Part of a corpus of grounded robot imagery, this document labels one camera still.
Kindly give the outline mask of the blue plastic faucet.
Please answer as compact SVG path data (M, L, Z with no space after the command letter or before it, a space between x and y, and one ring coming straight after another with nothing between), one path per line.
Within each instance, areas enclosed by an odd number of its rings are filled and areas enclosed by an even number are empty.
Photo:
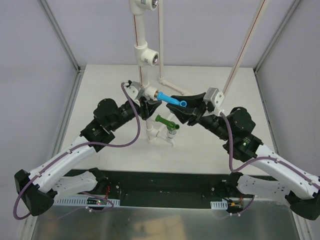
M177 100L171 96L164 94L163 92L158 92L155 97L158 101L164 101L168 104L176 105L179 107L187 107L187 102L185 100Z

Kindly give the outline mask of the white pipe assembly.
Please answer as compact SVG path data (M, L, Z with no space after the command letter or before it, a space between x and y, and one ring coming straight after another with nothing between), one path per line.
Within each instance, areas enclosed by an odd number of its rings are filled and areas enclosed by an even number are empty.
M224 97L227 95L229 88L240 68L242 60L245 56L247 48L251 43L251 40L255 34L258 24L264 14L266 7L268 6L267 0L261 0L255 15L251 21L250 27L247 31L243 44L240 48L236 61L230 71L228 79L223 88ZM167 81L164 77L164 17L163 17L163 1L162 0L130 0L129 10L133 16L133 26L134 26L134 53L138 66L139 72L139 83L144 88L145 94L151 100L157 100L157 93L160 92L157 88L150 85L148 77L148 66L154 67L159 65L159 79L158 82L179 93L182 96L189 96L191 93L183 88L174 85L173 83ZM145 12L146 11L158 11L158 36L159 36L159 52L148 47L148 42L146 41L146 31L145 31Z

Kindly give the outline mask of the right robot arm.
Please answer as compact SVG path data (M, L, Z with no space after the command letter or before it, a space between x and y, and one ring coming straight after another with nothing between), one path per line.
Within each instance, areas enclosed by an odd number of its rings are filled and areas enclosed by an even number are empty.
M218 107L219 96L209 92L173 95L166 106L182 124L199 124L225 141L231 172L226 194L268 198L302 218L316 220L320 216L320 178L285 160L253 135L256 124L246 108L237 106L225 115Z

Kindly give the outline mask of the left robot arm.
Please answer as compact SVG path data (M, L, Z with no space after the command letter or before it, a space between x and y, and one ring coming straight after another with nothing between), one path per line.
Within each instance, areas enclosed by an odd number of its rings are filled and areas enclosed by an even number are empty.
M148 100L144 96L137 102L128 98L121 106L117 106L111 98L101 100L93 112L93 120L66 149L31 171L21 169L14 175L18 193L13 207L14 218L21 220L17 214L19 201L23 201L29 216L39 216L61 198L85 191L102 194L107 178L98 168L74 177L65 177L65 174L104 147L114 147L111 143L115 139L113 133L133 119L137 122L138 130L135 138L126 144L118 144L117 148L135 143L141 133L140 121L150 118L161 103L160 100Z

